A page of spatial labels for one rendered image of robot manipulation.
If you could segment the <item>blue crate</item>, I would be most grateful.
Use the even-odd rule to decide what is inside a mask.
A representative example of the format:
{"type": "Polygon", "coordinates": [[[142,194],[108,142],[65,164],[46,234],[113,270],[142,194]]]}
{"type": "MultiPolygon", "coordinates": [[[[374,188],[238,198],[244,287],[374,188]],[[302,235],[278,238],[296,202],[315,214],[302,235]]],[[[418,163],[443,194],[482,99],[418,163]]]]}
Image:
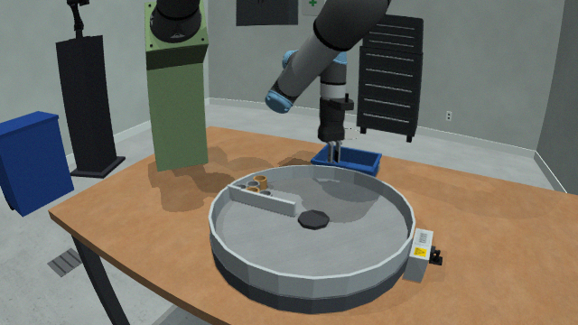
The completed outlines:
{"type": "Polygon", "coordinates": [[[328,161],[328,144],[326,144],[312,159],[312,165],[335,166],[344,169],[349,169],[357,172],[362,172],[367,175],[376,176],[380,169],[380,159],[382,153],[372,153],[348,147],[340,147],[340,162],[334,161],[333,146],[333,162],[328,161]],[[372,167],[373,166],[373,167],[372,167]],[[371,169],[372,168],[372,169],[371,169]]]}

